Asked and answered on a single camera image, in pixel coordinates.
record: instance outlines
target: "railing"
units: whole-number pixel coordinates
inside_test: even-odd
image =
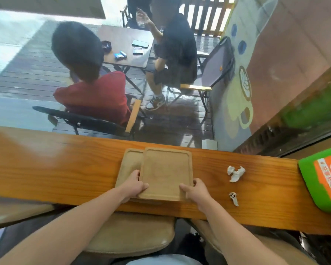
[[[187,17],[194,33],[221,36],[234,8],[235,0],[184,0],[180,12]]]

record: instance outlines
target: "hand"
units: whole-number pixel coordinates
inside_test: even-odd
[[[203,213],[207,207],[206,204],[212,199],[210,193],[207,190],[205,183],[199,178],[194,179],[194,187],[180,184],[180,188],[186,192],[186,198],[193,200],[197,203],[199,210]]]
[[[127,180],[119,186],[120,191],[123,194],[122,203],[128,202],[130,198],[136,197],[142,191],[149,187],[148,183],[143,183],[139,181],[139,170],[135,170],[131,173]]]
[[[153,23],[150,18],[148,17],[147,13],[144,12],[142,9],[137,8],[137,15],[138,17],[140,17],[143,22],[145,23],[146,26],[149,26],[151,23]]]

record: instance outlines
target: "fence slat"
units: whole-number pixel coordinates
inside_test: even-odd
[[[202,35],[202,33],[204,32],[204,26],[205,26],[207,13],[208,13],[209,7],[210,7],[210,2],[211,2],[211,0],[205,0],[205,5],[202,10],[201,20],[200,20],[200,25],[199,25],[199,32],[198,32],[199,35]]]
[[[184,1],[184,5],[185,5],[185,7],[184,7],[184,16],[186,18],[188,18],[188,16],[189,16],[190,0],[185,0]]]
[[[195,31],[196,22],[199,15],[200,1],[201,0],[196,0],[196,4],[195,4],[194,17],[192,18],[192,24],[191,24],[191,29],[193,31]]]
[[[223,22],[223,18],[225,17],[225,11],[228,7],[228,3],[229,3],[229,0],[225,0],[223,2],[220,18],[218,19],[217,27],[216,27],[216,30],[215,30],[214,35],[213,35],[214,37],[217,37],[220,33],[220,28],[221,28],[221,25],[222,25],[222,22]]]
[[[212,24],[213,24],[213,19],[215,18],[215,14],[216,14],[216,10],[217,10],[219,1],[220,0],[214,0],[213,1],[211,15],[210,15],[209,23],[207,25],[207,32],[211,31],[211,27],[212,27]]]

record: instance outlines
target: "wooden tray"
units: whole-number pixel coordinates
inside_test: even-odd
[[[193,184],[192,154],[189,151],[146,148],[143,153],[140,180],[150,187],[141,199],[186,201],[180,183]]]
[[[127,149],[121,162],[115,187],[120,186],[135,170],[141,170],[143,150]]]

